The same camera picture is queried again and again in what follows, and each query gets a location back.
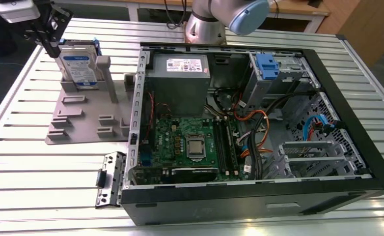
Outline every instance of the cpu socket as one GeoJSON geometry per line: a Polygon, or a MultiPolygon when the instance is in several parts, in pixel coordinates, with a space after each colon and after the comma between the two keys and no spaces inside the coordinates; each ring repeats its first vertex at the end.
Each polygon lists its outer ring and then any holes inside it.
{"type": "Polygon", "coordinates": [[[206,137],[187,136],[187,157],[199,162],[206,156],[206,137]]]}

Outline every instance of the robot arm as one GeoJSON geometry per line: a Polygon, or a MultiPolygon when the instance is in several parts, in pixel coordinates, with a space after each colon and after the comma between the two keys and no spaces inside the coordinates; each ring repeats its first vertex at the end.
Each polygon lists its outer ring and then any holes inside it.
{"type": "MultiPolygon", "coordinates": [[[[274,0],[195,0],[186,28],[190,43],[223,44],[226,26],[239,34],[254,32],[264,22],[274,0]]],[[[0,24],[43,45],[52,58],[74,13],[50,0],[0,0],[0,24]]]]}
{"type": "Polygon", "coordinates": [[[52,58],[60,56],[59,42],[74,13],[50,0],[0,0],[0,24],[27,40],[43,45],[52,58]]]}
{"type": "Polygon", "coordinates": [[[226,26],[239,35],[252,33],[264,22],[272,3],[274,0],[194,0],[187,41],[223,44],[226,26]]]}

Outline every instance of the perforated metal panel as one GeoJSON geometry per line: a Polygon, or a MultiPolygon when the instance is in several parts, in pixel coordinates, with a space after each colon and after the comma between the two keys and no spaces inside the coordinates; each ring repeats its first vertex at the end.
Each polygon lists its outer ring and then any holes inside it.
{"type": "MultiPolygon", "coordinates": [[[[166,24],[74,19],[67,39],[102,41],[115,80],[136,72],[139,42],[183,42],[166,24]]],[[[259,30],[227,33],[230,44],[315,49],[384,155],[384,91],[346,42],[334,35],[259,30]]],[[[384,235],[384,196],[326,215],[136,228],[123,209],[95,210],[103,155],[124,143],[48,146],[43,139],[60,90],[54,59],[38,47],[0,106],[0,233],[66,230],[107,235],[384,235]]]]}

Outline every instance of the floor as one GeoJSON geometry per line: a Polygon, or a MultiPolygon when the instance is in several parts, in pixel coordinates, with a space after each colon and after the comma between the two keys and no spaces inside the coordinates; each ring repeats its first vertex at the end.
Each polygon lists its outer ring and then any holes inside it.
{"type": "MultiPolygon", "coordinates": [[[[75,17],[83,18],[95,18],[95,19],[110,19],[110,20],[128,20],[128,11],[124,8],[108,8],[100,6],[96,7],[80,7],[75,5],[66,4],[63,7],[67,7],[75,12],[75,17]]],[[[139,11],[140,21],[148,22],[167,22],[166,12],[158,10],[146,10],[139,11]]],[[[176,12],[174,14],[174,20],[179,21],[182,18],[182,13],[176,12]]],[[[0,57],[0,102],[8,92],[8,89],[20,73],[23,65],[26,64],[31,53],[35,49],[35,44],[26,41],[23,38],[15,36],[15,41],[18,44],[18,51],[6,56],[0,57]]],[[[384,55],[376,65],[371,68],[374,74],[376,75],[380,83],[384,86],[384,55]]]]}

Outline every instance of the green circuit board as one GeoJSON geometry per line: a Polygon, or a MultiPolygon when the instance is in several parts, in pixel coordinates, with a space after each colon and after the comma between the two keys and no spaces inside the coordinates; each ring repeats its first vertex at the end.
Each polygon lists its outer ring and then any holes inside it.
{"type": "Polygon", "coordinates": [[[155,123],[155,140],[152,153],[143,155],[143,168],[138,174],[139,182],[143,184],[162,183],[162,170],[176,168],[216,168],[219,174],[212,182],[236,181],[244,179],[240,166],[236,161],[236,155],[232,148],[228,148],[230,165],[235,166],[236,171],[222,171],[220,157],[218,154],[219,140],[215,137],[215,125],[212,119],[206,118],[160,118],[155,123]],[[188,142],[200,140],[200,147],[206,152],[202,157],[188,155],[188,142]]]}
{"type": "Polygon", "coordinates": [[[218,168],[214,127],[210,119],[163,118],[156,121],[154,167],[212,166],[218,168]],[[206,144],[206,158],[192,161],[187,157],[187,136],[200,136],[206,144]]]}

